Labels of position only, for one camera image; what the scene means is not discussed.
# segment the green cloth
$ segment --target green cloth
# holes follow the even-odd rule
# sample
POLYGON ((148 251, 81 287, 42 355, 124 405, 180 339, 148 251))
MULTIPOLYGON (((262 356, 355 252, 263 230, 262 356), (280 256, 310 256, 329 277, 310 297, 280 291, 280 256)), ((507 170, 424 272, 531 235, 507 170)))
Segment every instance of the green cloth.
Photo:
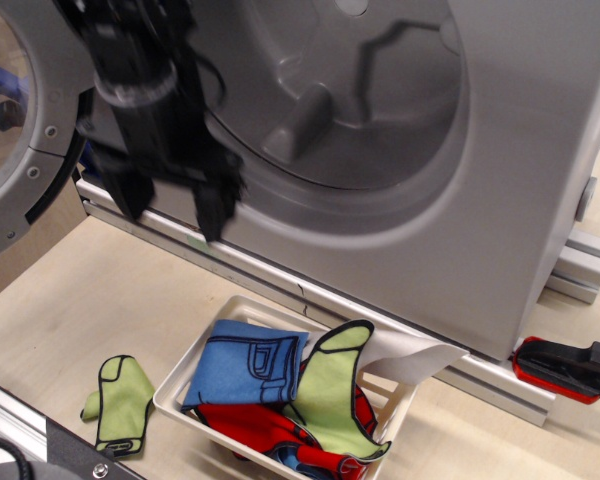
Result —
POLYGON ((323 450, 362 461, 377 460, 391 445, 376 443, 354 411, 358 357, 372 333, 371 322, 356 320, 325 334, 306 361, 296 399, 284 408, 323 450))
POLYGON ((135 358, 118 355, 104 362, 98 385, 80 414, 84 421, 98 418, 96 450, 114 457, 140 452, 155 392, 151 382, 135 358))

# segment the fabric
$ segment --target fabric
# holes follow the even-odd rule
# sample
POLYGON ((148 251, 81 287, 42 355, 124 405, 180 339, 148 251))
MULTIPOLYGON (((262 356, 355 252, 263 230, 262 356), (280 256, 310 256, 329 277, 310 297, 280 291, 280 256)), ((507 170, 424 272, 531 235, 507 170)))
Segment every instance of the fabric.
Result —
POLYGON ((207 340, 183 402, 237 405, 295 398, 308 334, 218 320, 207 340))
MULTIPOLYGON (((326 335, 311 332, 303 360, 326 335)), ((358 359, 358 370, 405 385, 418 385, 469 352, 431 338, 376 328, 358 359)))
POLYGON ((306 361, 296 399, 283 410, 323 450, 363 462, 379 459, 391 445, 376 443, 355 411, 358 357, 373 330, 371 322, 355 320, 323 335, 306 361))
POLYGON ((214 430, 318 480, 356 480, 366 466, 355 458, 325 452, 316 439, 265 405, 198 405, 200 421, 214 430))
POLYGON ((135 358, 119 355, 102 365, 98 385, 80 414, 83 421, 98 418, 96 450, 114 457, 139 453, 155 391, 151 382, 135 358))

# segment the blue object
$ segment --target blue object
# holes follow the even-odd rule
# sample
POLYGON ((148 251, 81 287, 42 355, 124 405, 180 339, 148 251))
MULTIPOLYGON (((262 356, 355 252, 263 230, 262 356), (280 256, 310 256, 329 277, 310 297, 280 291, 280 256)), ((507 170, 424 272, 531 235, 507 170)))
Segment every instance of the blue object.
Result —
POLYGON ((298 387, 306 332, 218 320, 182 406, 288 402, 298 387))
POLYGON ((26 112, 29 103, 29 79, 27 77, 20 79, 0 67, 0 95, 20 104, 26 112))

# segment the cloth pile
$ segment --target cloth pile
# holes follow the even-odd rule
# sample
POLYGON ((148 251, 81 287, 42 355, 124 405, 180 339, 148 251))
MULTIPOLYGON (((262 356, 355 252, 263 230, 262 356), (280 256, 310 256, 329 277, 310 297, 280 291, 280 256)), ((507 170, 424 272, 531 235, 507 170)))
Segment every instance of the cloth pile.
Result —
POLYGON ((182 412, 309 478, 357 480, 391 446, 373 439, 377 421, 358 370, 416 384, 466 353, 374 330, 367 320, 326 333, 218 320, 182 412))

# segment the laundry basket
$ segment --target laundry basket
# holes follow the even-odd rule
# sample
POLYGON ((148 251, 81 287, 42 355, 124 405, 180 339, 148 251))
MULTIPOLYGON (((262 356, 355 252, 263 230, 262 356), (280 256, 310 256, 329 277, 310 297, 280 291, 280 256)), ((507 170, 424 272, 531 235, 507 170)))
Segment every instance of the laundry basket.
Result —
MULTIPOLYGON (((238 320, 280 330, 328 330, 324 325, 300 315, 291 315, 277 311, 247 297, 232 297, 224 307, 220 309, 215 318, 210 321, 208 328, 193 343, 193 345, 191 345, 175 368, 167 376, 160 387, 158 387, 153 398, 156 408, 158 411, 177 422, 184 424, 189 428, 198 430, 212 441, 229 448, 233 452, 258 463, 285 478, 306 480, 307 477, 304 475, 209 428, 200 422, 194 414, 185 415, 181 412, 182 401, 189 387, 191 378, 196 371, 202 350, 204 349, 207 339, 211 335, 215 321, 218 319, 238 320)), ((373 435, 374 439, 377 442, 382 443, 393 440, 405 419, 407 410, 415 394, 416 386, 403 385, 364 372, 358 374, 357 383, 367 395, 376 414, 378 425, 373 435)), ((362 478, 364 480, 374 480, 378 478, 383 461, 384 460, 381 459, 371 463, 362 478)))

